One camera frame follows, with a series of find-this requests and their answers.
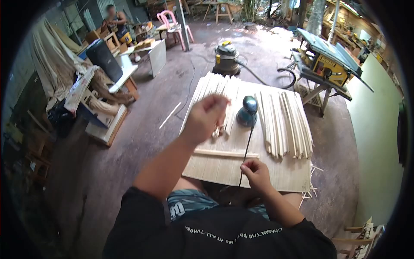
shorts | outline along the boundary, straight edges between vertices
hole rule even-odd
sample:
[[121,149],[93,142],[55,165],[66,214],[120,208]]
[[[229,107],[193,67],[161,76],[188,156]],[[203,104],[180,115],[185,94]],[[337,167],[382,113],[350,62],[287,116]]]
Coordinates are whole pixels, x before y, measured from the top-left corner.
[[118,39],[120,43],[126,43],[127,45],[132,42],[131,35],[127,32],[124,36]]
[[[208,210],[219,205],[209,196],[194,189],[182,189],[171,192],[167,197],[167,203],[170,209],[171,221],[179,220],[186,212]],[[263,204],[248,210],[260,213],[265,219],[269,220]]]

black speaker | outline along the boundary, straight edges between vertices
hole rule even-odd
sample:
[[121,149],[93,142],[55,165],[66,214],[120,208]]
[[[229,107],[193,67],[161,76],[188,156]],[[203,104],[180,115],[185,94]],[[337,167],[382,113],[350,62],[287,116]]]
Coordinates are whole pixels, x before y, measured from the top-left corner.
[[86,56],[92,64],[100,66],[113,82],[116,83],[122,77],[121,67],[102,39],[97,39],[88,46]]

yellow shorts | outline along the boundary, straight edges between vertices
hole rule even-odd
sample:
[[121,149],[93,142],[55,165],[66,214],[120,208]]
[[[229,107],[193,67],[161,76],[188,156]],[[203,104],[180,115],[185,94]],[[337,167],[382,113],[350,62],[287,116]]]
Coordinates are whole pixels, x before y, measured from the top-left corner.
[[121,43],[126,43],[127,45],[132,42],[131,35],[127,32],[122,38],[118,39]]

saw stand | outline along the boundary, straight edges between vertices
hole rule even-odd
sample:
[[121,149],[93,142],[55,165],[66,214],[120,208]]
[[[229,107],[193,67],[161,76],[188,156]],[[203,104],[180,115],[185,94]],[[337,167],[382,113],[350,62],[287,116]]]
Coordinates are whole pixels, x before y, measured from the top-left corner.
[[[306,80],[310,80],[316,84],[319,84],[313,91],[308,93],[307,95],[302,97],[302,103],[308,103],[314,97],[318,96],[323,90],[326,90],[325,97],[323,99],[322,106],[320,108],[320,116],[323,118],[326,111],[326,106],[328,104],[328,100],[330,97],[340,95],[345,99],[351,101],[352,97],[345,88],[339,87],[336,84],[326,80],[325,78],[321,77],[320,75],[313,72],[310,68],[308,68],[305,63],[302,61],[302,58],[299,53],[292,52],[291,58],[294,58],[294,61],[290,63],[286,68],[294,70],[296,67],[299,70],[299,78],[296,81],[299,81],[301,78],[305,78]],[[333,95],[330,95],[332,88],[336,91]]]

table saw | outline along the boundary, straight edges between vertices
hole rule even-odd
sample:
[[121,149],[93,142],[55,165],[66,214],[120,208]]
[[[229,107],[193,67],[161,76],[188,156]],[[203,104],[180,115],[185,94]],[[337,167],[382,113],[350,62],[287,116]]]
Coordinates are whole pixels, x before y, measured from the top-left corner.
[[302,96],[303,104],[308,103],[323,90],[326,90],[320,111],[323,117],[332,89],[336,91],[333,96],[340,95],[351,101],[352,97],[344,86],[351,75],[361,80],[374,93],[374,89],[361,79],[361,67],[343,46],[339,43],[334,46],[300,28],[297,31],[303,38],[300,47],[292,50],[291,58],[293,57],[294,60],[287,67],[298,68],[298,81],[305,78],[315,82],[315,89]]

